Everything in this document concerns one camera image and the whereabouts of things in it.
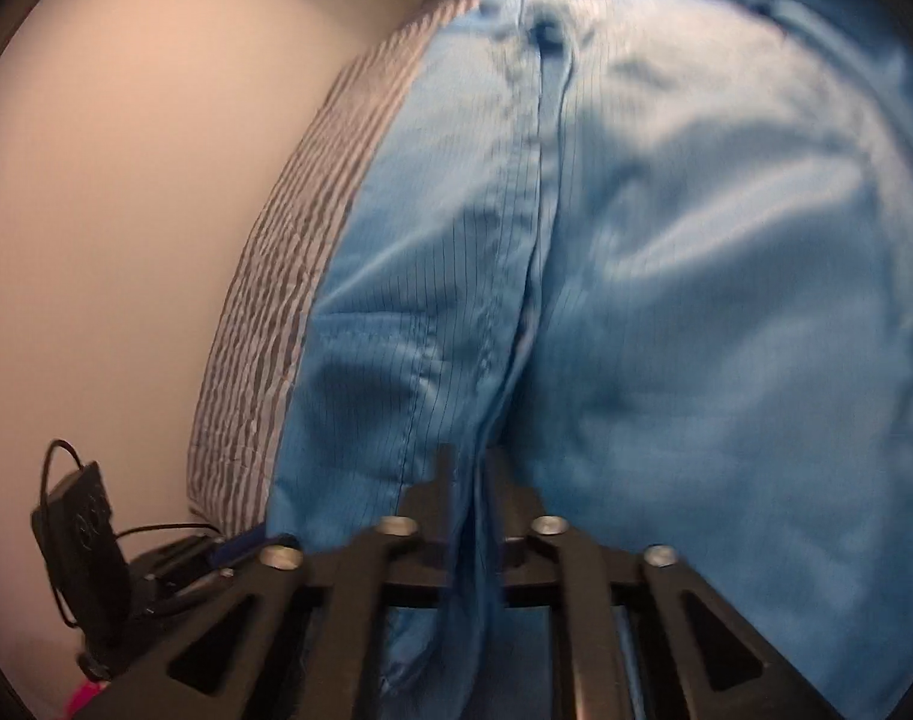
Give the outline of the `blue white striped bed cover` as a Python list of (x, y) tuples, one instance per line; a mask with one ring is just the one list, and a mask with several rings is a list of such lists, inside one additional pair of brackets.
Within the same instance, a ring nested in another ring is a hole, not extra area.
[(235, 536), (265, 516), (319, 282), (359, 185), (440, 28), (476, 0), (424, 0), (341, 68), (248, 232), (209, 349), (187, 454), (193, 514)]

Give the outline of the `light blue garment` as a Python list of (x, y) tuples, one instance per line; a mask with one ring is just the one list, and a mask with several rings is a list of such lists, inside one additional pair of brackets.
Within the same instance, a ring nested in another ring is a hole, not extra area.
[(386, 718), (543, 718), (486, 452), (669, 544), (832, 706), (913, 681), (913, 49), (879, 0), (479, 0), (427, 47), (305, 328), (268, 525), (312, 551), (455, 452), (455, 582)]

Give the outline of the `pink object at lower left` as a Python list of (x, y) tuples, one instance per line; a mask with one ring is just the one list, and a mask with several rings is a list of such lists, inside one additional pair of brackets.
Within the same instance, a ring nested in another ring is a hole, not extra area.
[(74, 720), (98, 695), (104, 692), (107, 684), (102, 681), (84, 681), (71, 694), (63, 709), (63, 720)]

